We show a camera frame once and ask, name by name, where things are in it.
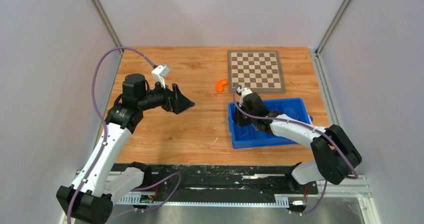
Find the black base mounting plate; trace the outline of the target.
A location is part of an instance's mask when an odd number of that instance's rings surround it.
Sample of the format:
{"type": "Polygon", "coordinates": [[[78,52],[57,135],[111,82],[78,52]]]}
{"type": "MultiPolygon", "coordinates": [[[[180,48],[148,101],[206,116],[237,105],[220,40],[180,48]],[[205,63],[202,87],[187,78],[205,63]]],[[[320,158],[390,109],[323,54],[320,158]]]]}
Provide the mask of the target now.
{"type": "Polygon", "coordinates": [[[271,203],[276,194],[318,193],[314,182],[290,182],[289,166],[151,164],[150,168],[141,186],[163,180],[153,189],[157,201],[171,194],[173,202],[271,203]]]}

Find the orange curved plastic piece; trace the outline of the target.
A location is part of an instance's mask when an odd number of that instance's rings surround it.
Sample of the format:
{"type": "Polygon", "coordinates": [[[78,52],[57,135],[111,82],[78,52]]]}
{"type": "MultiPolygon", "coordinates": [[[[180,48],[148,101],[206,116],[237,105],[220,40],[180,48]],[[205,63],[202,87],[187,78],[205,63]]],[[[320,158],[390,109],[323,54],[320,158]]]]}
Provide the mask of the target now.
{"type": "Polygon", "coordinates": [[[227,79],[221,79],[216,83],[215,90],[217,93],[223,92],[226,86],[228,86],[227,79]]]}

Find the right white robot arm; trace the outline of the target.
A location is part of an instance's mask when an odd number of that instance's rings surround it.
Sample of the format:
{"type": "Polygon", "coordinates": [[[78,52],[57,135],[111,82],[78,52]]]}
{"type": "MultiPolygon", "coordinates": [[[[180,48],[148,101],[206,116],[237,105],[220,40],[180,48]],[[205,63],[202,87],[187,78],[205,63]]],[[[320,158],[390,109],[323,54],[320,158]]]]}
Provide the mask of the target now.
{"type": "Polygon", "coordinates": [[[285,179],[289,191],[299,192],[314,181],[340,184],[346,178],[358,178],[356,167],[361,164],[362,157],[339,125],[315,126],[281,111],[269,110],[259,94],[248,87],[237,86],[233,96],[240,98],[234,100],[233,120],[238,126],[253,125],[258,131],[287,138],[312,151],[313,161],[291,167],[285,179]]]}

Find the wooden chessboard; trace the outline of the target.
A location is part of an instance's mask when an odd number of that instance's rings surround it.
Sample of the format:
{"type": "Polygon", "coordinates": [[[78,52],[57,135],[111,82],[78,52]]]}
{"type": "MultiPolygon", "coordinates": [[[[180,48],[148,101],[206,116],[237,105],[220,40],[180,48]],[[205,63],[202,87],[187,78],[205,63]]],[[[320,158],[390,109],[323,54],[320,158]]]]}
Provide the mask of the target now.
{"type": "Polygon", "coordinates": [[[227,57],[230,92],[238,85],[259,93],[286,91],[277,50],[229,50],[227,57]]]}

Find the blue plastic divided bin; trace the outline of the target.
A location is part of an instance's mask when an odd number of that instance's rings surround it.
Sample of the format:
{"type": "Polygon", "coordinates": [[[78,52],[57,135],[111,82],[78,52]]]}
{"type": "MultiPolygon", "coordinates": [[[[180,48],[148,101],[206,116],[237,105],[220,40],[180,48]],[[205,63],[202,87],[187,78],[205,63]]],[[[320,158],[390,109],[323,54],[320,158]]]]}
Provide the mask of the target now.
{"type": "MultiPolygon", "coordinates": [[[[280,111],[297,121],[311,124],[310,116],[308,115],[304,102],[301,98],[264,100],[264,104],[269,110],[280,111]]],[[[245,127],[237,126],[237,124],[233,121],[236,114],[235,109],[234,103],[230,102],[228,104],[228,124],[232,137],[231,142],[234,149],[295,144],[295,142],[290,139],[273,136],[256,130],[256,127],[253,125],[245,127]]]]}

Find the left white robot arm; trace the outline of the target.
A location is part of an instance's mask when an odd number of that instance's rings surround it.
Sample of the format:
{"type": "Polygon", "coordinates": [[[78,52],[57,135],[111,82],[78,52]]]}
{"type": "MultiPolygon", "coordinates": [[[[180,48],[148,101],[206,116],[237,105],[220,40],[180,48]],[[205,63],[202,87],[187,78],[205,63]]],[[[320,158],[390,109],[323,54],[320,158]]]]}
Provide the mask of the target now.
{"type": "Polygon", "coordinates": [[[144,111],[162,107],[167,112],[181,114],[195,106],[177,84],[169,89],[156,82],[150,90],[144,75],[130,74],[122,85],[122,93],[103,119],[103,132],[82,171],[70,186],[60,186],[56,193],[68,223],[72,219],[106,223],[113,206],[128,192],[152,187],[150,168],[138,162],[107,182],[118,154],[143,119],[144,111]]]}

